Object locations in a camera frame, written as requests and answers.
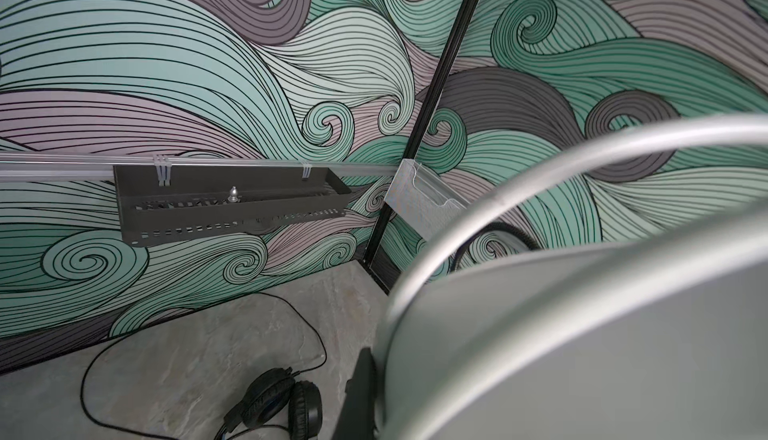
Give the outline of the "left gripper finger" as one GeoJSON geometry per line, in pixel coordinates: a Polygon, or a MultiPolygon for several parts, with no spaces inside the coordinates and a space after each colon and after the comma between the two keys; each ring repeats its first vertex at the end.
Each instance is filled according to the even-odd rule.
{"type": "Polygon", "coordinates": [[[332,440],[374,440],[377,372],[371,349],[363,348],[351,379],[332,440]]]}

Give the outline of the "white headphones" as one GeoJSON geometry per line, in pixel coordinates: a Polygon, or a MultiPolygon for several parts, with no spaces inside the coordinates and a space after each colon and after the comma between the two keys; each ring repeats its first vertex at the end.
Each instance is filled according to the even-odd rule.
{"type": "Polygon", "coordinates": [[[382,439],[763,439],[767,204],[624,244],[537,251],[432,282],[462,243],[567,179],[686,147],[763,146],[763,115],[613,133],[509,179],[400,276],[373,356],[382,439]]]}

